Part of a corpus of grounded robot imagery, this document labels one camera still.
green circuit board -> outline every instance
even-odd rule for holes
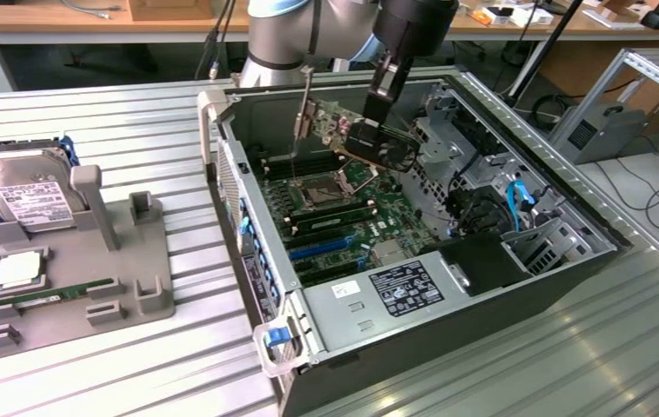
[[[352,194],[348,193],[350,188],[355,191]],[[292,261],[306,286],[407,259],[435,240],[399,192],[392,173],[370,168],[359,161],[351,160],[339,170],[296,176],[295,179],[263,180],[261,192],[288,254],[351,236],[346,248]],[[371,206],[352,208],[368,202],[372,202]],[[300,234],[303,229],[291,228],[285,221],[287,217],[299,218],[322,210],[342,208],[352,209],[342,215],[314,220],[314,224],[320,225],[318,233]],[[368,218],[358,221],[363,215]],[[330,218],[330,222],[347,220],[351,224],[323,226],[324,218]]]

floor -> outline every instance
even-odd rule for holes
[[[511,61],[523,61],[530,45],[519,46],[521,55],[513,54]],[[474,43],[455,43],[453,47],[453,43],[445,42],[437,56],[419,58],[415,65],[462,64],[490,88],[502,91],[517,77],[519,68],[501,60],[503,42],[486,42],[479,47],[481,50]],[[188,81],[193,79],[201,46],[196,43],[149,44],[152,60],[146,60],[138,45],[2,45],[0,49],[18,89],[33,90]],[[228,44],[232,70],[239,70],[244,52],[243,44]],[[328,66],[328,60],[316,62],[318,70],[327,70]],[[517,108],[527,109],[539,96],[554,92],[557,89],[549,81],[535,76]]]

metal workbench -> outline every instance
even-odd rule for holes
[[[108,201],[138,189],[163,199],[177,303],[164,321],[0,359],[0,415],[276,415],[199,160],[208,86],[0,94],[0,137],[62,129],[104,169]],[[617,204],[600,211],[630,234],[625,257],[543,314],[311,416],[657,415],[659,250]]]

hard drive label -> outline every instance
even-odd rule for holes
[[[57,182],[0,187],[0,197],[22,226],[69,220],[72,209]]]
[[[419,261],[368,275],[386,311],[394,317],[443,300]]]

blue ram slot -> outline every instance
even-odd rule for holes
[[[294,252],[291,252],[287,257],[291,261],[298,261],[303,258],[326,254],[327,252],[335,250],[347,249],[354,239],[355,239],[354,236],[348,236],[348,237],[343,237],[342,239],[336,239],[335,241],[323,243],[318,246],[312,246],[306,249],[298,249]]]

